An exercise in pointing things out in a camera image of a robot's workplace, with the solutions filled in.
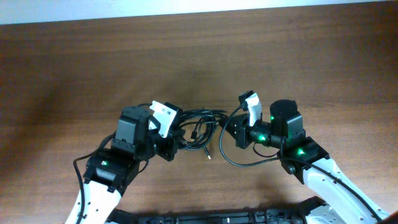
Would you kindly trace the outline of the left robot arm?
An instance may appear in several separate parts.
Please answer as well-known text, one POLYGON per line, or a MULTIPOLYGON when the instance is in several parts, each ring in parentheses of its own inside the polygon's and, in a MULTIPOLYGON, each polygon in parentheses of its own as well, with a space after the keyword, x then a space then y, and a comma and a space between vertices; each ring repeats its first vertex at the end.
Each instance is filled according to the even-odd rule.
POLYGON ((172 161, 184 132, 177 126, 182 109, 153 101, 123 108, 115 132, 85 156, 78 173, 80 191, 67 223, 105 223, 139 174, 140 163, 160 156, 172 161))

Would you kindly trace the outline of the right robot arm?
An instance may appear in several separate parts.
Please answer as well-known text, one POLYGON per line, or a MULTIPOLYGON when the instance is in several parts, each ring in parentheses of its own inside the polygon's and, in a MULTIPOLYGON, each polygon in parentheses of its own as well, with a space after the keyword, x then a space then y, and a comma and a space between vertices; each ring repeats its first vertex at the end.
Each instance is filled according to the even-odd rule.
POLYGON ((222 133, 229 133, 236 146, 251 143, 276 148, 276 159, 285 171, 318 194, 325 205, 305 213, 304 221, 318 222, 326 207, 344 223, 381 223, 389 214, 374 203, 344 175, 330 154, 306 135, 303 118, 294 100, 277 100, 270 106, 270 120, 263 121, 259 100, 240 101, 243 114, 221 121, 222 133))

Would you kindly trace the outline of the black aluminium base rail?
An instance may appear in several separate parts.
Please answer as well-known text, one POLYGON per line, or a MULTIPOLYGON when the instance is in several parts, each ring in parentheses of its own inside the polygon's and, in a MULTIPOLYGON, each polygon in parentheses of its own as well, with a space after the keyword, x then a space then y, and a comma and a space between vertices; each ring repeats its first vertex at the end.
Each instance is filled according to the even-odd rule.
POLYGON ((136 215, 115 209, 105 224, 268 224, 306 223, 305 216, 313 209, 326 205, 320 197, 314 196, 294 205, 292 208, 270 208, 267 210, 241 210, 239 212, 210 212, 195 215, 136 215))

